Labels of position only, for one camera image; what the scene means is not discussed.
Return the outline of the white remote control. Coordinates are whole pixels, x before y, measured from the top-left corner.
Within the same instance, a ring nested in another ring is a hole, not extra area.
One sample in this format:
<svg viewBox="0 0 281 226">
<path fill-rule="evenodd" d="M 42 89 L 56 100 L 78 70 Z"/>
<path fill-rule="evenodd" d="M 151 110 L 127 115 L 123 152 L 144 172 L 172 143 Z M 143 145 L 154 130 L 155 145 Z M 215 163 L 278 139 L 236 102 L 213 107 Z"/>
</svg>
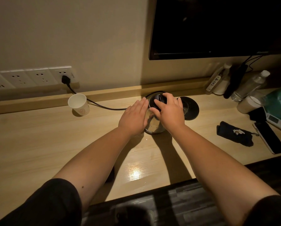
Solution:
<svg viewBox="0 0 281 226">
<path fill-rule="evenodd" d="M 212 93 L 212 90 L 216 87 L 216 85 L 222 79 L 224 72 L 225 72 L 225 68 L 221 67 L 221 68 L 219 68 L 219 70 L 216 71 L 215 74 L 213 74 L 213 76 L 211 77 L 211 79 L 208 82 L 208 85 L 205 88 L 206 95 L 210 95 Z"/>
</svg>

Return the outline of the steel electric kettle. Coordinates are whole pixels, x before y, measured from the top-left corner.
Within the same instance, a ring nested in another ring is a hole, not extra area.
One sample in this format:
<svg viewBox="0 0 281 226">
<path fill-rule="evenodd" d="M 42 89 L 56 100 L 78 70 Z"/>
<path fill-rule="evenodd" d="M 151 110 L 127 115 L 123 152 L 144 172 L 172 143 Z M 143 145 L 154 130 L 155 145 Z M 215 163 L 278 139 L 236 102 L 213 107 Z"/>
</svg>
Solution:
<svg viewBox="0 0 281 226">
<path fill-rule="evenodd" d="M 157 99 L 158 101 L 167 104 L 167 98 L 163 95 L 164 91 L 155 91 L 150 93 L 146 96 L 148 99 L 149 105 L 146 112 L 146 118 L 148 119 L 147 126 L 145 128 L 145 132 L 148 134 L 159 134 L 165 131 L 165 128 L 161 124 L 160 120 L 155 116 L 154 113 L 150 110 L 150 108 L 155 108 L 159 112 L 161 109 L 155 104 L 154 100 Z"/>
</svg>

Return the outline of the black fabric pouch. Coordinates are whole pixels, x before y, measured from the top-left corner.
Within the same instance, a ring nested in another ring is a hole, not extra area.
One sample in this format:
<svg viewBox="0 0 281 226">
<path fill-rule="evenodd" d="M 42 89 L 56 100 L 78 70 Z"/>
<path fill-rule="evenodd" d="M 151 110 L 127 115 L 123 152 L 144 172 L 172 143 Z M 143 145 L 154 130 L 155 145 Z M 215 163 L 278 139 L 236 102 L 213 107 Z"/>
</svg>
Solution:
<svg viewBox="0 0 281 226">
<path fill-rule="evenodd" d="M 233 133 L 233 129 L 240 129 L 233 125 L 228 124 L 227 122 L 221 121 L 219 125 L 217 125 L 216 133 L 218 136 L 221 136 L 225 139 L 231 140 L 235 143 L 242 144 L 246 147 L 252 147 L 254 145 L 252 141 L 252 132 L 241 129 L 245 132 L 245 134 L 235 135 Z"/>
</svg>

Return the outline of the person's left forearm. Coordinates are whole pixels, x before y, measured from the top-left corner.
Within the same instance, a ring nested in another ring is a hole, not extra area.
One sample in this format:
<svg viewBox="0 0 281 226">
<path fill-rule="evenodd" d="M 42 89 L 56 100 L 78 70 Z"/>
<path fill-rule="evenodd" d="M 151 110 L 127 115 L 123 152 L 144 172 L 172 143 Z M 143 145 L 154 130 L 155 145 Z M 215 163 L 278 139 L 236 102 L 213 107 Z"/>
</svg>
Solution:
<svg viewBox="0 0 281 226">
<path fill-rule="evenodd" d="M 75 155 L 53 178 L 69 181 L 77 190 L 82 212 L 107 180 L 112 168 L 131 137 L 127 128 L 117 127 Z"/>
</svg>

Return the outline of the person's black sleeve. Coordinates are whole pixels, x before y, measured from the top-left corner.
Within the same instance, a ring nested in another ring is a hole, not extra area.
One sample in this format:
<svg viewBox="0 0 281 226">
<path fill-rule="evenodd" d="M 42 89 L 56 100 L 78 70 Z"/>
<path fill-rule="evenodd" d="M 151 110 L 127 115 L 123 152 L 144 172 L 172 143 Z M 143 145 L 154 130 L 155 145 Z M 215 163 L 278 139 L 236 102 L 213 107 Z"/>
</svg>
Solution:
<svg viewBox="0 0 281 226">
<path fill-rule="evenodd" d="M 243 226 L 281 226 L 281 196 L 267 196 L 258 201 Z"/>
<path fill-rule="evenodd" d="M 0 226 L 81 226 L 82 202 L 65 179 L 45 182 L 22 205 L 0 220 Z"/>
</svg>

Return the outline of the person's black left sleeve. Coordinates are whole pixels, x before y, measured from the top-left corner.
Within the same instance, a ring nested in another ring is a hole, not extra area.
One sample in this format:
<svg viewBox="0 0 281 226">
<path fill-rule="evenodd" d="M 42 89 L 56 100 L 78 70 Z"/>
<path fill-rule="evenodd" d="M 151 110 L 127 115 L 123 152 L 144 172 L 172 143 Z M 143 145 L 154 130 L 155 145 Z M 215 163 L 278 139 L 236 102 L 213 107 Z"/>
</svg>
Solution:
<svg viewBox="0 0 281 226">
<path fill-rule="evenodd" d="M 0 220 L 0 226 L 81 226 L 82 202 L 65 179 L 45 182 L 22 205 Z"/>
</svg>

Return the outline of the black television screen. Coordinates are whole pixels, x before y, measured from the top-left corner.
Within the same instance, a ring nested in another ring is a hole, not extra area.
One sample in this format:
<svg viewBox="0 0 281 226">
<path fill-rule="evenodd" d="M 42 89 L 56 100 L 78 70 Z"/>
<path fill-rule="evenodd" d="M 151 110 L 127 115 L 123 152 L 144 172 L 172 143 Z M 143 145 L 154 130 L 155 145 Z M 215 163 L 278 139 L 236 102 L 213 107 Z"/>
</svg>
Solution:
<svg viewBox="0 0 281 226">
<path fill-rule="evenodd" d="M 281 54 L 281 0 L 157 0 L 150 60 Z"/>
</svg>

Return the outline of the clear bottle with white cap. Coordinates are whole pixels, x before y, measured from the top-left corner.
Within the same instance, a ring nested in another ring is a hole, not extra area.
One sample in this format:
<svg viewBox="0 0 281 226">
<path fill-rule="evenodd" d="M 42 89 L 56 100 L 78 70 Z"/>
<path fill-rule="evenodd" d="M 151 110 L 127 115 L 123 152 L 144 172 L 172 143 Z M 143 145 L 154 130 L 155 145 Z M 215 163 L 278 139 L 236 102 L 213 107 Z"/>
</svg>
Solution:
<svg viewBox="0 0 281 226">
<path fill-rule="evenodd" d="M 262 72 L 253 75 L 244 84 L 242 84 L 236 91 L 234 91 L 230 98 L 234 102 L 241 102 L 251 92 L 262 87 L 265 84 L 266 78 L 269 75 L 270 72 L 267 70 L 263 70 Z"/>
</svg>

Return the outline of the person's black right sleeve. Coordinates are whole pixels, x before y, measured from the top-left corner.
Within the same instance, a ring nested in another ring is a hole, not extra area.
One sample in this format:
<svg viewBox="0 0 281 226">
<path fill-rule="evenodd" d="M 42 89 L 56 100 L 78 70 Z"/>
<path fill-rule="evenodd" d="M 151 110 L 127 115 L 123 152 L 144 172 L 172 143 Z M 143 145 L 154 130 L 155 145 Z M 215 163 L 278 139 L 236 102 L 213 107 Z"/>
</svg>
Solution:
<svg viewBox="0 0 281 226">
<path fill-rule="evenodd" d="M 267 196 L 258 201 L 243 226 L 281 226 L 281 196 Z"/>
</svg>

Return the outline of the person's right hand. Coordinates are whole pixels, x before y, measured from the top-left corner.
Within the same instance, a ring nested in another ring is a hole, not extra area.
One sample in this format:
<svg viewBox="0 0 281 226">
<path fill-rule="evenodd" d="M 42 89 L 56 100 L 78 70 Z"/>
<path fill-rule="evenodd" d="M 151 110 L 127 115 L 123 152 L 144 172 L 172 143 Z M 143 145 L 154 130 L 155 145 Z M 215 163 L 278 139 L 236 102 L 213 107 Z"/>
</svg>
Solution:
<svg viewBox="0 0 281 226">
<path fill-rule="evenodd" d="M 164 104 L 157 99 L 155 104 L 162 109 L 162 118 L 158 118 L 166 130 L 172 135 L 185 127 L 183 105 L 180 98 L 175 98 L 170 93 L 163 93 L 167 98 L 167 104 Z"/>
</svg>

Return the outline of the person's right forearm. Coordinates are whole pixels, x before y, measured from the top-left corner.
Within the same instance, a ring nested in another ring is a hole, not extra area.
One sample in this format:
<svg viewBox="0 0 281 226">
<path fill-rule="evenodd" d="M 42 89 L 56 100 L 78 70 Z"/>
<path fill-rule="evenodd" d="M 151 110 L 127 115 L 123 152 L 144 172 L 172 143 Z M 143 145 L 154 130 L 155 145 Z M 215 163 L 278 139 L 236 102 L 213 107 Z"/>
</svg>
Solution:
<svg viewBox="0 0 281 226">
<path fill-rule="evenodd" d="M 258 201 L 279 195 L 247 167 L 188 126 L 175 126 L 169 132 L 229 225 L 242 225 Z"/>
</svg>

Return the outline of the black smartphone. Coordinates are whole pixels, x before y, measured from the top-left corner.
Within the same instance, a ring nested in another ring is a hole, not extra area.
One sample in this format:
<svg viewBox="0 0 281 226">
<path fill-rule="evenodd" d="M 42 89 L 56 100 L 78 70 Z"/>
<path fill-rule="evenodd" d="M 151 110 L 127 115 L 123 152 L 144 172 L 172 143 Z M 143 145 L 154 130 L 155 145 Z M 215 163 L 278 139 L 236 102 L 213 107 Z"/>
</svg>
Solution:
<svg viewBox="0 0 281 226">
<path fill-rule="evenodd" d="M 281 154 L 281 141 L 267 122 L 255 122 L 253 127 L 272 154 Z"/>
</svg>

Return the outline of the green plastic bag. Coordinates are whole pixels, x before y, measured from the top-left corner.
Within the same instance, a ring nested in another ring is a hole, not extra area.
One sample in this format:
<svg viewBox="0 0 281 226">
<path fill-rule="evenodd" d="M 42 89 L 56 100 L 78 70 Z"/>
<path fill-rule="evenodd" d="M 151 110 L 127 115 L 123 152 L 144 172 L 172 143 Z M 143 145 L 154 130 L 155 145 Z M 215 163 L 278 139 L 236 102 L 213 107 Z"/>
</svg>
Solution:
<svg viewBox="0 0 281 226">
<path fill-rule="evenodd" d="M 264 95 L 262 101 L 265 113 L 281 120 L 281 88 Z"/>
</svg>

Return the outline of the white tipped paper cup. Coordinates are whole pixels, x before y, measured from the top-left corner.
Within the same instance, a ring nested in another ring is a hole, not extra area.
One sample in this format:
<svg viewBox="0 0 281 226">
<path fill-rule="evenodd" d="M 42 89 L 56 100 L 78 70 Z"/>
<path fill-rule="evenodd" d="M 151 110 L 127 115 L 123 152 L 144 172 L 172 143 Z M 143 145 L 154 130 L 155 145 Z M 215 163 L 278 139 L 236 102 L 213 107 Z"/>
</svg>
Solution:
<svg viewBox="0 0 281 226">
<path fill-rule="evenodd" d="M 263 98 L 255 96 L 247 96 L 237 105 L 237 110 L 242 114 L 247 114 L 255 109 L 258 109 L 264 105 Z"/>
</svg>

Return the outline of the wooden desk back rail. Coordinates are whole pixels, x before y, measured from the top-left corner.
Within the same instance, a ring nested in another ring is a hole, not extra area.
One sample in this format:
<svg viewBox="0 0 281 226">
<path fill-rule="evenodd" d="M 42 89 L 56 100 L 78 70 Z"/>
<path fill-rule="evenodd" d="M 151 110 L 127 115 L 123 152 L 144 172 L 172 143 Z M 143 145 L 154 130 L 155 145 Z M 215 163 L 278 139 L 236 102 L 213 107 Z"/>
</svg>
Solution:
<svg viewBox="0 0 281 226">
<path fill-rule="evenodd" d="M 88 99 L 95 102 L 108 101 L 120 98 L 145 96 L 154 91 L 190 92 L 191 95 L 203 94 L 203 86 L 208 78 L 188 79 L 166 83 L 148 84 L 142 86 L 122 87 L 106 90 L 82 92 Z M 66 106 L 71 94 L 52 95 L 36 98 L 24 98 L 9 101 L 0 101 L 0 114 L 46 109 Z"/>
</svg>

